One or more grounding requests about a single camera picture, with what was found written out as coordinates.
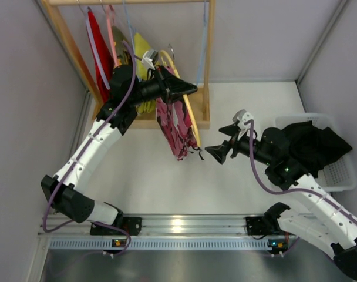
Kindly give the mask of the cream wooden hanger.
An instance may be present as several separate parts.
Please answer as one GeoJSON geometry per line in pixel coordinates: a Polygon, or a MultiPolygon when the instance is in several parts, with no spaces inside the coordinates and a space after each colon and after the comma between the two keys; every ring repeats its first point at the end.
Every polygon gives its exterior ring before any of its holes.
{"type": "MultiPolygon", "coordinates": [[[[169,70],[171,70],[172,74],[174,74],[176,77],[180,78],[180,74],[179,74],[179,72],[178,72],[178,70],[176,68],[175,63],[174,63],[175,62],[174,48],[172,47],[171,44],[168,44],[167,48],[170,50],[171,55],[169,55],[165,49],[159,50],[160,61],[163,64],[163,66],[169,67],[169,70]]],[[[186,107],[187,107],[187,110],[188,110],[188,115],[189,115],[190,120],[191,120],[192,133],[193,133],[193,135],[194,135],[194,137],[196,139],[198,148],[200,148],[201,147],[201,139],[200,139],[200,134],[199,134],[199,129],[198,129],[198,126],[197,126],[197,122],[196,122],[196,119],[195,119],[195,116],[194,116],[194,112],[193,112],[192,107],[191,107],[191,103],[190,103],[189,98],[188,98],[187,95],[184,95],[183,99],[184,99],[184,102],[186,104],[186,107]]]]}

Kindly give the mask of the pink black patterned trousers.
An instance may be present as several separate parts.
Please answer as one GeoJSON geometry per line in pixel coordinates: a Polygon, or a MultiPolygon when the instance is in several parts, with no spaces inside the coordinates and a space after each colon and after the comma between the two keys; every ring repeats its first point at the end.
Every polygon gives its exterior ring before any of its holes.
{"type": "Polygon", "coordinates": [[[204,160],[191,128],[193,123],[184,98],[171,104],[166,104],[162,98],[158,98],[156,100],[156,120],[173,156],[178,161],[184,160],[189,153],[194,152],[198,152],[199,158],[204,160]]]}

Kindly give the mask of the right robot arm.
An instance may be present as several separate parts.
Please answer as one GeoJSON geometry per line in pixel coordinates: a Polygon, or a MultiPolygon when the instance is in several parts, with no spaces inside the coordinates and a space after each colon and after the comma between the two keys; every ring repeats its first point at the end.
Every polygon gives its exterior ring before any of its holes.
{"type": "Polygon", "coordinates": [[[357,217],[326,192],[289,154],[282,130],[269,127],[260,140],[254,137],[254,121],[222,127],[230,137],[206,152],[223,164],[242,154],[250,159],[258,184],[269,194],[285,200],[264,214],[269,226],[300,237],[332,259],[346,276],[357,281],[357,217]]]}

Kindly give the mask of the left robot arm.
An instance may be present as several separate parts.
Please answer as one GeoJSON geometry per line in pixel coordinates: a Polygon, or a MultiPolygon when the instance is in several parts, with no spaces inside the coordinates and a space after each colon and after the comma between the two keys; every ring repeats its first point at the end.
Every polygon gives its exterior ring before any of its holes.
{"type": "Polygon", "coordinates": [[[137,118],[137,106],[157,98],[174,103],[198,90],[196,85],[174,76],[164,66],[156,66],[151,72],[150,79],[140,81],[132,65],[113,69],[110,98],[100,108],[89,134],[54,176],[46,175],[41,180],[50,208],[76,223],[122,226],[123,212],[119,208],[85,196],[92,173],[137,118]]]}

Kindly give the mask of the lime green trousers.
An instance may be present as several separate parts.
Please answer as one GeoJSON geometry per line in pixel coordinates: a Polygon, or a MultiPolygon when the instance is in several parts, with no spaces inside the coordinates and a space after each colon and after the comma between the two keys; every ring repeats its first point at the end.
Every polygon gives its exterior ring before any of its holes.
{"type": "MultiPolygon", "coordinates": [[[[140,59],[144,53],[151,49],[150,44],[138,32],[134,35],[134,54],[140,59]]],[[[137,60],[137,77],[139,80],[147,80],[147,70],[140,60],[137,60]]],[[[137,107],[137,114],[152,113],[156,110],[156,100],[144,102],[137,107]]]]}

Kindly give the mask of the camouflage yellow green trousers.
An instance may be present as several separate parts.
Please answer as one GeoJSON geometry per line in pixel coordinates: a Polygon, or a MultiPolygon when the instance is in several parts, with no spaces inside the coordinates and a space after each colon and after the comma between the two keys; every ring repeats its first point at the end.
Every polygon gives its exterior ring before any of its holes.
{"type": "Polygon", "coordinates": [[[113,36],[116,41],[116,51],[117,51],[119,66],[130,65],[132,63],[131,57],[125,45],[123,44],[123,42],[128,43],[128,41],[118,27],[114,26],[112,29],[113,29],[113,36]]]}

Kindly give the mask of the red trousers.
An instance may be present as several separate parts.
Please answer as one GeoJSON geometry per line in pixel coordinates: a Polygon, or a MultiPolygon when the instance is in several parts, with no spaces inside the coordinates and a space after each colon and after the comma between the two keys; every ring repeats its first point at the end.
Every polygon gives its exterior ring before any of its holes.
{"type": "Polygon", "coordinates": [[[96,83],[102,101],[105,103],[110,98],[109,82],[112,77],[114,61],[91,9],[87,10],[85,23],[90,48],[95,62],[96,83]]]}

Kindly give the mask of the pink hanger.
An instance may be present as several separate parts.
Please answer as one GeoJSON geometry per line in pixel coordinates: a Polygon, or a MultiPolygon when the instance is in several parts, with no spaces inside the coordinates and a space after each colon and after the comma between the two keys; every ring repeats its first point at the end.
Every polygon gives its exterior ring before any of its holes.
{"type": "Polygon", "coordinates": [[[105,15],[106,15],[106,26],[107,26],[107,34],[109,37],[109,42],[110,42],[110,49],[112,52],[112,57],[114,61],[114,68],[118,67],[119,61],[117,57],[117,51],[116,51],[116,41],[113,36],[113,27],[115,24],[115,12],[111,4],[107,4],[105,6],[105,15]]]}

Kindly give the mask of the white lavender hanger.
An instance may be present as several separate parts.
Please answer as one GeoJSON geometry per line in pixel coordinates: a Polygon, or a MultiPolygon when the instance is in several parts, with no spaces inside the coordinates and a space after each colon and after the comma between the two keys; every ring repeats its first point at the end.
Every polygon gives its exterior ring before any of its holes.
{"type": "Polygon", "coordinates": [[[109,78],[107,77],[107,72],[105,70],[105,67],[107,66],[107,55],[109,55],[108,48],[105,45],[105,40],[100,31],[97,19],[90,7],[86,7],[84,17],[87,37],[95,63],[97,80],[100,81],[102,87],[106,90],[110,90],[109,78]]]}

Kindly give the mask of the wooden clothes rack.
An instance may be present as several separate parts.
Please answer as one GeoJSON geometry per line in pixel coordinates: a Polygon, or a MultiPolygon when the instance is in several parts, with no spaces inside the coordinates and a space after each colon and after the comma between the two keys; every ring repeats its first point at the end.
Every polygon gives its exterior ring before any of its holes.
{"type": "MultiPolygon", "coordinates": [[[[74,66],[75,71],[83,82],[85,88],[90,92],[96,101],[96,110],[99,110],[103,105],[102,97],[97,88],[96,82],[90,73],[90,70],[85,63],[84,58],[62,16],[59,6],[89,6],[97,4],[121,4],[122,1],[38,1],[41,5],[44,14],[48,17],[49,23],[53,26],[53,31],[62,44],[64,51],[69,56],[69,60],[74,66]]],[[[211,51],[213,41],[213,28],[216,1],[204,1],[205,11],[205,35],[206,45],[203,53],[203,70],[200,72],[204,75],[204,82],[202,86],[198,87],[198,91],[189,96],[189,101],[193,108],[197,127],[199,129],[207,130],[210,128],[210,69],[211,69],[211,51]]]]}

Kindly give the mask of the white plastic basket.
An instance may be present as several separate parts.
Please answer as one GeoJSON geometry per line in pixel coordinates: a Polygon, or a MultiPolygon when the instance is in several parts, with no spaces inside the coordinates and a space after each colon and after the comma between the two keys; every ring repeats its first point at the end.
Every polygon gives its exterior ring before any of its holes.
{"type": "MultiPolygon", "coordinates": [[[[273,127],[283,129],[284,127],[298,122],[311,121],[319,128],[331,128],[337,135],[342,136],[335,120],[323,113],[295,113],[276,117],[273,121],[273,127]]],[[[341,192],[352,190],[357,185],[355,169],[349,153],[342,156],[336,162],[329,164],[320,170],[316,182],[328,192],[341,192]]]]}

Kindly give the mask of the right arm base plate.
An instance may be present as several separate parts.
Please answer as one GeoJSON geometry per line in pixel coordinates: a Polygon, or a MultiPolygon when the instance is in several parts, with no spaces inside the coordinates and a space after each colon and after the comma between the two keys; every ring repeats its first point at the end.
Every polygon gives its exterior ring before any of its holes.
{"type": "Polygon", "coordinates": [[[271,234],[264,216],[249,216],[245,218],[247,234],[255,239],[263,239],[271,234]]]}

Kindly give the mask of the aluminium mounting rail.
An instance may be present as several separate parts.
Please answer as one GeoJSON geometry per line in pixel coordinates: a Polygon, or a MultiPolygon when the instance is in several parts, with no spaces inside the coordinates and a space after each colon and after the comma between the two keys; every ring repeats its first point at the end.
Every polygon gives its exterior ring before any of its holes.
{"type": "MultiPolygon", "coordinates": [[[[124,217],[141,217],[139,237],[242,237],[247,235],[245,218],[263,214],[126,214],[124,217]]],[[[48,216],[47,227],[53,229],[68,220],[63,214],[48,216]]],[[[45,233],[42,224],[40,236],[79,237],[90,236],[92,223],[69,223],[60,229],[45,233]]]]}

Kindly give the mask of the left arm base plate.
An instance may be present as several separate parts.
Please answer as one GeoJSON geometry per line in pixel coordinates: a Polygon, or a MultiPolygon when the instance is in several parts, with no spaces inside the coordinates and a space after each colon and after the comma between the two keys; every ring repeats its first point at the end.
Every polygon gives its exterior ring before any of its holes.
{"type": "MultiPolygon", "coordinates": [[[[141,217],[125,217],[119,229],[122,229],[131,236],[138,236],[142,229],[141,217]]],[[[108,227],[103,227],[98,224],[92,224],[90,228],[90,235],[92,236],[118,236],[121,232],[108,227]]]]}

